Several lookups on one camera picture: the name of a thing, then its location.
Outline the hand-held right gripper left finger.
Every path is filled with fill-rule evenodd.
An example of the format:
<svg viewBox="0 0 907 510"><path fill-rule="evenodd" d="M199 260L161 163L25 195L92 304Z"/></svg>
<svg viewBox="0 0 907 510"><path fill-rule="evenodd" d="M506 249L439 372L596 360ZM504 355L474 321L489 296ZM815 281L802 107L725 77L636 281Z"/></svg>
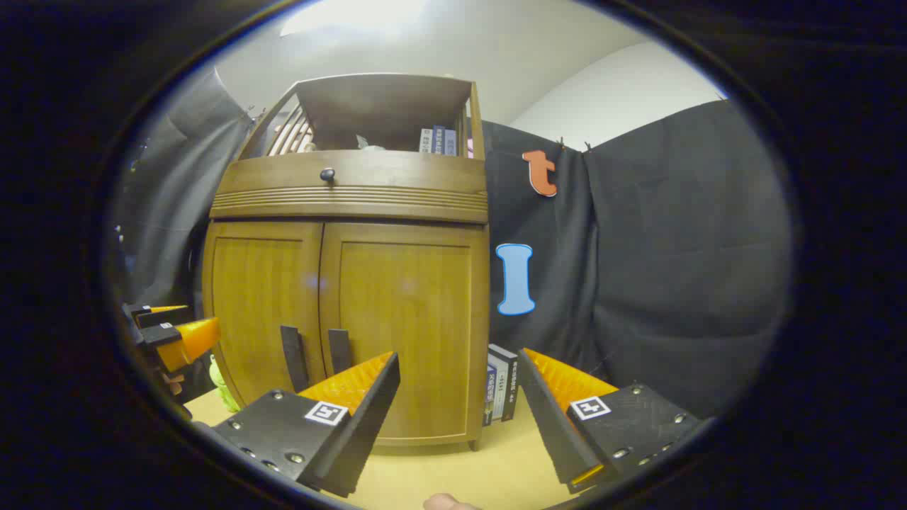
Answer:
<svg viewBox="0 0 907 510"><path fill-rule="evenodd" d="M326 490L354 493L400 384L394 351L307 390L270 390L211 429L248 465Z"/></svg>

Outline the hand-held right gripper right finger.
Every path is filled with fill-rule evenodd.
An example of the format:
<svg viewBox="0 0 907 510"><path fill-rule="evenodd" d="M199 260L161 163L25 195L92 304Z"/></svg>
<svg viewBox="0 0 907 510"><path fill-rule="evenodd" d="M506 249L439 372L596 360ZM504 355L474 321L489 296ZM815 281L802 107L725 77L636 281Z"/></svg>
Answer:
<svg viewBox="0 0 907 510"><path fill-rule="evenodd" d="M528 348L519 351L518 365L542 443L571 494L637 474L702 424L648 385L618 388Z"/></svg>

